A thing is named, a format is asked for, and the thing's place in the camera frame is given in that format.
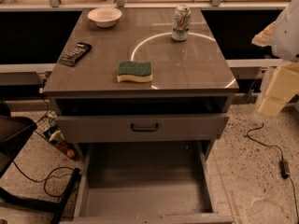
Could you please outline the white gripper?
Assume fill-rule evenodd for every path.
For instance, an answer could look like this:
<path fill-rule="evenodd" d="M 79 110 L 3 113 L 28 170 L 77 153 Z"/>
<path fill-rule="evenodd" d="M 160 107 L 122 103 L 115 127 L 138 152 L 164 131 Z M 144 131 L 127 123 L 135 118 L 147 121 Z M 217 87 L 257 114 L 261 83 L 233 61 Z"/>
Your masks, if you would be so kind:
<path fill-rule="evenodd" d="M 274 27 L 273 21 L 255 35 L 251 43 L 259 47 L 271 46 Z M 275 69 L 258 112 L 265 117 L 275 117 L 298 92 L 299 63 L 283 64 Z"/>

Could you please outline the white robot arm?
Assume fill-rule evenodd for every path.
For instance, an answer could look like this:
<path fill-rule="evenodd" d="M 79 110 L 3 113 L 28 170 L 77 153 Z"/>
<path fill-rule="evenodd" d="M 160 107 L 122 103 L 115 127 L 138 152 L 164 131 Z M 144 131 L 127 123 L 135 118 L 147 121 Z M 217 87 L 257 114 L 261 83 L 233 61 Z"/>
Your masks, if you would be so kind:
<path fill-rule="evenodd" d="M 253 37 L 252 43 L 270 46 L 272 54 L 283 60 L 258 107 L 261 115 L 274 117 L 299 93 L 299 0 L 291 0 L 275 21 Z"/>

